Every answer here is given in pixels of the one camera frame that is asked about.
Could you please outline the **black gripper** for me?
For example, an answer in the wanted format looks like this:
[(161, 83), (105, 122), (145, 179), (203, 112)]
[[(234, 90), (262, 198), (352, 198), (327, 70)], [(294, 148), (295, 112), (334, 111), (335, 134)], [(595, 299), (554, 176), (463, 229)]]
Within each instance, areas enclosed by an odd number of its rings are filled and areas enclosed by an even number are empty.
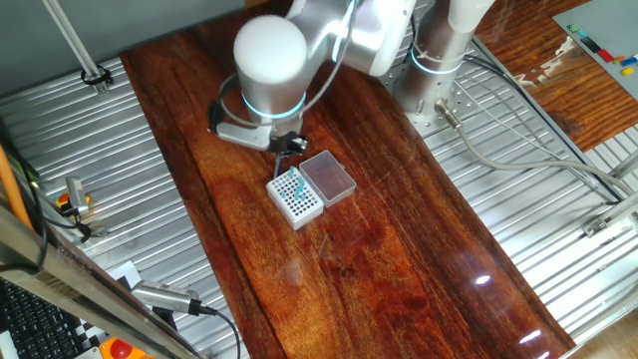
[(306, 136), (289, 132), (282, 136), (270, 138), (268, 150), (273, 154), (284, 154), (286, 157), (302, 156), (306, 149), (308, 140)]

